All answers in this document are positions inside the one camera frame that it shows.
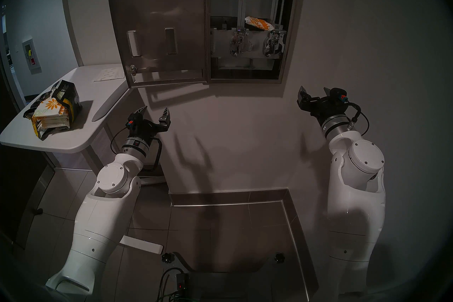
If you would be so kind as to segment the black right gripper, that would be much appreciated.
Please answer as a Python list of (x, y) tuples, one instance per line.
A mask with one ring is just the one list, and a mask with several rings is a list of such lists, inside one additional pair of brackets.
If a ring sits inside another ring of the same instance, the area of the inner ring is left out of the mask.
[[(328, 118), (335, 115), (345, 114), (348, 105), (337, 97), (337, 88), (324, 88), (325, 97), (316, 100), (311, 110), (310, 116), (315, 117), (318, 121), (326, 121)], [(301, 85), (298, 91), (297, 104), (299, 107), (309, 103), (311, 95), (307, 93)]]

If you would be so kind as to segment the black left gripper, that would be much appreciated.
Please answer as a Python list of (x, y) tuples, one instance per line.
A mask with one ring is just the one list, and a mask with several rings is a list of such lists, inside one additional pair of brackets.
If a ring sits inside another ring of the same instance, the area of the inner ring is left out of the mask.
[(147, 105), (139, 108), (134, 114), (130, 114), (126, 123), (126, 129), (129, 131), (129, 137), (136, 137), (143, 140), (146, 144), (151, 144), (157, 133), (162, 129), (168, 129), (171, 124), (169, 108), (166, 107), (162, 116), (159, 118), (159, 125), (144, 119), (144, 113)]

